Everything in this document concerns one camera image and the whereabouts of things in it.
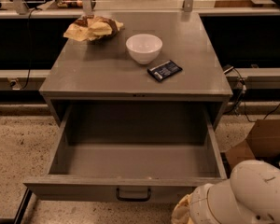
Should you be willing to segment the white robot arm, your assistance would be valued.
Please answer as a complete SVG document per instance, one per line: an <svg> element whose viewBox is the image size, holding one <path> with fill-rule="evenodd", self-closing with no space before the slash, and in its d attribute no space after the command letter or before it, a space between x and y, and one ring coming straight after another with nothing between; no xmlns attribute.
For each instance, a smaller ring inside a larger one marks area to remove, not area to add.
<svg viewBox="0 0 280 224"><path fill-rule="evenodd" d="M280 169L264 161L238 163L229 179L184 196L171 224L280 224Z"/></svg>

